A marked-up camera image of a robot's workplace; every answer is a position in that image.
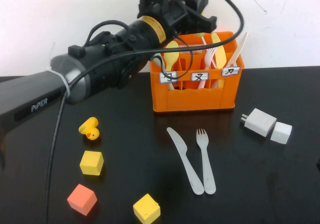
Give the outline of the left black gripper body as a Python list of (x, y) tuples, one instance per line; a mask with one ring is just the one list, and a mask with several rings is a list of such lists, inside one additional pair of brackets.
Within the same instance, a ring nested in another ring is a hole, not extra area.
[(200, 5), (187, 5), (185, 0), (163, 0), (161, 15), (173, 33), (195, 34)]

